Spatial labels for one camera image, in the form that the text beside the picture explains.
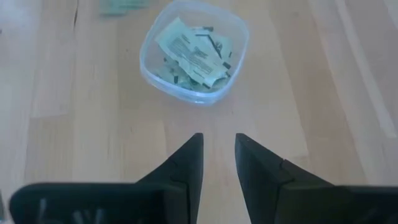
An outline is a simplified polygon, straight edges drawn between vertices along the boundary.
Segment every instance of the wooden table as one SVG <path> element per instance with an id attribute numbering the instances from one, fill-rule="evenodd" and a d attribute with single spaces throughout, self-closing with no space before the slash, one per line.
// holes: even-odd
<path id="1" fill-rule="evenodd" d="M 140 76 L 141 43 L 168 1 L 114 18 L 97 0 L 0 1 L 4 199 L 33 182 L 134 182 L 197 132 L 198 223 L 249 223 L 236 133 L 334 184 L 398 183 L 392 0 L 208 2 L 244 19 L 251 40 L 231 92 L 201 108 Z"/>

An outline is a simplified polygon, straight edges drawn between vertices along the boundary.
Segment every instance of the plastic container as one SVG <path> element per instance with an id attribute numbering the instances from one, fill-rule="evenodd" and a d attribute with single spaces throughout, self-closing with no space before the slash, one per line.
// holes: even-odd
<path id="1" fill-rule="evenodd" d="M 221 89 L 211 93 L 200 93 L 173 85 L 155 76 L 152 72 L 164 64 L 165 53 L 155 41 L 156 36 L 179 17 L 187 26 L 213 26 L 214 32 L 231 38 L 233 54 L 229 82 Z M 140 69 L 142 76 L 156 88 L 181 100 L 198 105 L 212 105 L 229 92 L 243 64 L 249 42 L 249 31 L 242 19 L 227 10 L 203 2 L 174 1 L 158 15 L 147 33 L 140 50 Z"/>

